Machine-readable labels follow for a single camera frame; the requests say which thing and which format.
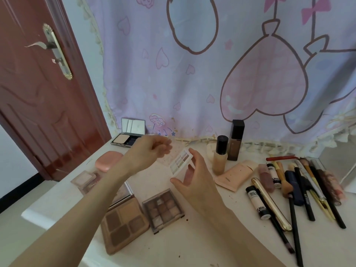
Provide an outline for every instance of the bow print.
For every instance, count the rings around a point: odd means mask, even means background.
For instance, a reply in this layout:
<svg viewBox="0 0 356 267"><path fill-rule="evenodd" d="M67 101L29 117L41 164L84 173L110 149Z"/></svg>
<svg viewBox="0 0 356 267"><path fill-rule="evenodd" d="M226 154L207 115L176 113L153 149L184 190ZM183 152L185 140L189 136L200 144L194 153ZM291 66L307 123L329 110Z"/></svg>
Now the bow print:
<svg viewBox="0 0 356 267"><path fill-rule="evenodd" d="M312 8L303 8L301 10L301 22L305 25L314 12L328 12L332 8L330 0L318 0Z"/></svg>
<svg viewBox="0 0 356 267"><path fill-rule="evenodd" d="M274 4L276 0L265 0L265 9L263 10L264 13L267 12L267 10L271 7L271 5Z"/></svg>

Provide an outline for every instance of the white table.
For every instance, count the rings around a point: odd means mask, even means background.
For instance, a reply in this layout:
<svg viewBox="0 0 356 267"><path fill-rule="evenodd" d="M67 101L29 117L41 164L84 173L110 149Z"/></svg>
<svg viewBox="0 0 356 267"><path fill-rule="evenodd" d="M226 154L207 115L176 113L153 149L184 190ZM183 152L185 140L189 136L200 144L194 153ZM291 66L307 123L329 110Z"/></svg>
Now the white table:
<svg viewBox="0 0 356 267"><path fill-rule="evenodd" d="M197 149L208 163L204 143L194 143L191 147ZM103 153L114 150L125 153L126 148L115 147L106 143L91 157L78 166L50 191L34 202L22 214L26 220L49 229L81 198L82 194L70 180L83 170L94 170L94 162ZM265 163L265 155L242 152L238 161L251 159L257 163ZM236 162L228 161L226 169ZM236 266L224 240L203 220L198 213L185 201L169 181L169 169L155 162L153 166L132 176L128 180L134 194L140 202L151 196L171 188L181 203L185 217L169 225L153 235L151 229L124 247L113 256L105 252L101 229L97 230L82 261L90 267L174 267L174 266L204 266L218 265L220 267ZM226 206L234 211L245 227L256 236L274 255L286 266L296 266L296 258L288 253L270 221L259 219L245 188L250 180L233 193L218 187ZM355 266L356 253L356 195L348 193L348 201L338 207L347 229L342 230L335 222L329 221L319 209L314 199L309 195L315 222L307 219L305 208L296 206L299 236L305 267L321 266ZM282 197L279 190L271 194L283 214L290 221L288 201ZM286 234L293 245L293 236Z"/></svg>

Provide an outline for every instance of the pink compact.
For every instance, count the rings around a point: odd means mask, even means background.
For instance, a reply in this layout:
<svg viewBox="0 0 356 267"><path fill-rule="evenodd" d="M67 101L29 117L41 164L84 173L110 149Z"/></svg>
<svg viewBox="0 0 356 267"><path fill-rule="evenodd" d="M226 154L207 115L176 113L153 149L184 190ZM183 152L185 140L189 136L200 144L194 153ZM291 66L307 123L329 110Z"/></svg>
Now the pink compact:
<svg viewBox="0 0 356 267"><path fill-rule="evenodd" d="M122 153L115 151L106 152L95 161L95 167L103 172L107 172L120 161L121 157L123 157Z"/></svg>

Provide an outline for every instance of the door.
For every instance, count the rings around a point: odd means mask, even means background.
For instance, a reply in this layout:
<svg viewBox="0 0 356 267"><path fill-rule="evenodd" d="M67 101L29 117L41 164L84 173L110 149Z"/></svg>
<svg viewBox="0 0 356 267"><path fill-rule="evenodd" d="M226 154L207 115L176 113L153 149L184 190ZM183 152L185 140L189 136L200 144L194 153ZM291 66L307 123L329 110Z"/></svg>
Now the door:
<svg viewBox="0 0 356 267"><path fill-rule="evenodd" d="M66 79L51 50L25 47L47 42L43 23L56 34L45 0L1 0L0 21L0 113L45 171L63 179L110 138L89 108L99 104L88 105L75 71Z"/></svg>

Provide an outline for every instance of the compact mirror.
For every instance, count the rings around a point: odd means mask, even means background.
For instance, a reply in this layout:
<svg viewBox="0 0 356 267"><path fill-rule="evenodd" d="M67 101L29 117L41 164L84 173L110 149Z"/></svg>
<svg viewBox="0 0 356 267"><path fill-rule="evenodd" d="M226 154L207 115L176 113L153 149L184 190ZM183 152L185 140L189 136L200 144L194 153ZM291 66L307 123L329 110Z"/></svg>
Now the compact mirror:
<svg viewBox="0 0 356 267"><path fill-rule="evenodd" d="M146 131L145 120L121 118L121 132L126 134L144 135Z"/></svg>

